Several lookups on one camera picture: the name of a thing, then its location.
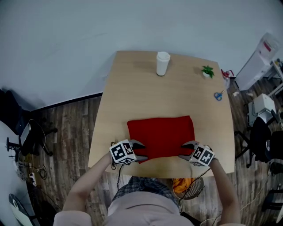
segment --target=white wall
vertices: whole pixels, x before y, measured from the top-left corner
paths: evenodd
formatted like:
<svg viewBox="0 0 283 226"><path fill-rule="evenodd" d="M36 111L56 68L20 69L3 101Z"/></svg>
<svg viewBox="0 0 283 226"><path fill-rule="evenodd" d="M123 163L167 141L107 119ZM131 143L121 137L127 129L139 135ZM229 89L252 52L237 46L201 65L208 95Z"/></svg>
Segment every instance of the white wall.
<svg viewBox="0 0 283 226"><path fill-rule="evenodd" d="M24 205L26 211L33 215L31 202L27 194L27 186L16 173L14 158L9 158L11 151L7 152L6 138L18 143L18 137L2 122L0 122L0 221L5 226L19 226L9 205L9 194L14 194Z"/></svg>
<svg viewBox="0 0 283 226"><path fill-rule="evenodd" d="M0 87L28 109L99 93L117 50L181 53L238 73L265 32L283 43L282 21L279 0L2 0Z"/></svg>

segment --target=orange object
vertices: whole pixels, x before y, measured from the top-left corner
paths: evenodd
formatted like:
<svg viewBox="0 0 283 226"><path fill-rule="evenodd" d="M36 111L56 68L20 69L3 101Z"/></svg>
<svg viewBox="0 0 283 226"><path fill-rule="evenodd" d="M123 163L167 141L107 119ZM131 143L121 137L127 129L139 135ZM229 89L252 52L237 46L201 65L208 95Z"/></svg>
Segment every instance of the orange object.
<svg viewBox="0 0 283 226"><path fill-rule="evenodd" d="M184 192L190 184L194 181L194 178L176 178L173 180L173 189L176 194Z"/></svg>

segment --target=scissors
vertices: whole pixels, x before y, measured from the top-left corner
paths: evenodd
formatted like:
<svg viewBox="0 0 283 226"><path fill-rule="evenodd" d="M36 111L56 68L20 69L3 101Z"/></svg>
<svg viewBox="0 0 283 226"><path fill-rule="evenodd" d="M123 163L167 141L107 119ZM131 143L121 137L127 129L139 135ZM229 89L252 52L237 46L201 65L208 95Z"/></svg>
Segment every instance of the scissors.
<svg viewBox="0 0 283 226"><path fill-rule="evenodd" d="M223 90L221 93L215 93L214 97L216 100L221 101L222 100L222 94L224 93L225 90Z"/></svg>

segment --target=wooden table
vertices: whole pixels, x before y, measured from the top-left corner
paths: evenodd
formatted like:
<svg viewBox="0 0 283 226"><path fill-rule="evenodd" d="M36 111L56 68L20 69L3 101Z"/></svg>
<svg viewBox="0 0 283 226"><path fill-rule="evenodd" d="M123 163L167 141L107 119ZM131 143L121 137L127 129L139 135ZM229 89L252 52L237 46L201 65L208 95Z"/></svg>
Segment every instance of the wooden table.
<svg viewBox="0 0 283 226"><path fill-rule="evenodd" d="M130 139L127 121L189 115L195 139L213 149L226 173L233 172L234 135L228 95L224 92L221 101L214 98L215 92L225 89L218 64L171 54L166 75L157 76L156 55L156 52L117 52L99 106L88 166L93 166L109 151L112 141ZM203 65L213 67L213 79L204 78ZM166 157L131 163L122 169L122 174L188 178L206 169L179 157ZM111 167L106 171L113 172Z"/></svg>

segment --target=paper cup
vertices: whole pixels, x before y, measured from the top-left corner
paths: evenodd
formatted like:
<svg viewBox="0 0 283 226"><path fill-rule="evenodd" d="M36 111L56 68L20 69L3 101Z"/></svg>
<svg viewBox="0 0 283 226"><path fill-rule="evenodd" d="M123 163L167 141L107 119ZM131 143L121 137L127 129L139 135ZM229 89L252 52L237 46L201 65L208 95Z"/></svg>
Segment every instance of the paper cup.
<svg viewBox="0 0 283 226"><path fill-rule="evenodd" d="M160 76L165 75L168 63L170 61L170 55L167 52L158 52L157 56L156 73Z"/></svg>

